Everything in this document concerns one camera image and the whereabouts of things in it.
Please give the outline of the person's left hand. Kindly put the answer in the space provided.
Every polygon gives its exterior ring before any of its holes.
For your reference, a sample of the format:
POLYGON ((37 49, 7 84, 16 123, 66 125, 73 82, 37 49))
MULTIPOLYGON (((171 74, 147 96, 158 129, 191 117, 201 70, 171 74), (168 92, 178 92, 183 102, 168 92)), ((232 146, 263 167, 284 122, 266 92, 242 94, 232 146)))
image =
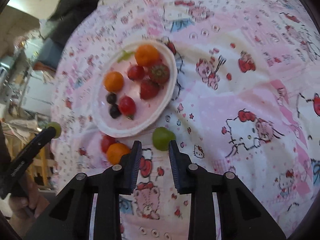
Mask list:
POLYGON ((9 220, 11 226, 23 225, 30 217, 27 215, 25 208, 29 207, 34 210, 34 217, 38 218, 39 215, 46 209, 49 202, 43 195, 39 193, 36 183, 31 179, 31 176, 26 175, 28 197, 12 197, 9 198, 9 206, 12 210, 12 217, 9 220))

